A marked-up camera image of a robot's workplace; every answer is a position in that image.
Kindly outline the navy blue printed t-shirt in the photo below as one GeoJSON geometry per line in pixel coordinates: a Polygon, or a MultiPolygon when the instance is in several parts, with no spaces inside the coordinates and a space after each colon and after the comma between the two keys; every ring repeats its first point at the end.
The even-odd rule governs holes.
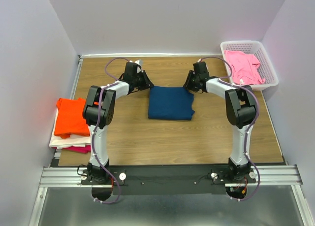
{"type": "Polygon", "coordinates": [[[148,118],[190,121],[194,115],[194,95],[183,87],[155,86],[149,92],[148,118]]]}

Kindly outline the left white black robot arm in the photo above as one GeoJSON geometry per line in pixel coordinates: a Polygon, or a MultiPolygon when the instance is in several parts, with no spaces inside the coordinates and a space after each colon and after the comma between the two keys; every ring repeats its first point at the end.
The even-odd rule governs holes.
{"type": "Polygon", "coordinates": [[[90,87],[83,108],[83,118],[91,137],[91,156],[86,175],[88,179],[104,184],[111,178],[107,132],[114,117],[116,100],[152,87],[154,85],[142,69],[141,60],[127,61],[124,73],[114,83],[104,87],[90,87]]]}

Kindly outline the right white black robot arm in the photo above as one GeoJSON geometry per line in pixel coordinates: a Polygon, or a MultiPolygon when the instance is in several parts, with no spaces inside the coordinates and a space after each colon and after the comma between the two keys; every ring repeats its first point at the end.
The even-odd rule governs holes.
{"type": "Polygon", "coordinates": [[[184,84],[193,92],[212,93],[225,100],[226,116],[233,130],[232,153],[224,172],[229,181],[236,183],[251,171],[250,138],[259,116],[259,103],[250,86],[238,86],[210,76],[205,62],[193,64],[184,84]]]}

